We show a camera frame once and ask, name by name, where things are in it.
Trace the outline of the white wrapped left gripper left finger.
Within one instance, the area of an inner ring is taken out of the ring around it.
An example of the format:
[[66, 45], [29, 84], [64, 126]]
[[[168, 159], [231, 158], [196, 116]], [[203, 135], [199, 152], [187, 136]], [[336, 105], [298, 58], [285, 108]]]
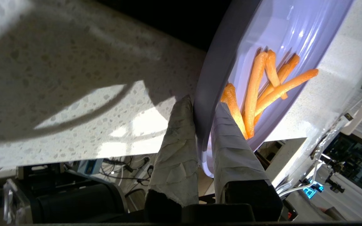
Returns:
[[198, 160], [190, 96], [173, 106], [156, 155], [145, 197], [147, 222], [181, 222], [184, 208], [197, 205]]

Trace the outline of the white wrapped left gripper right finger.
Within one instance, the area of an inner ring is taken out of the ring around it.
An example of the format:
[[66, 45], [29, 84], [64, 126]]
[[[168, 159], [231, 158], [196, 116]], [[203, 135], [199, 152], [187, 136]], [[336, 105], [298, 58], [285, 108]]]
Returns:
[[217, 105], [211, 134], [217, 204], [248, 204], [257, 221], [277, 221], [283, 203], [231, 116]]

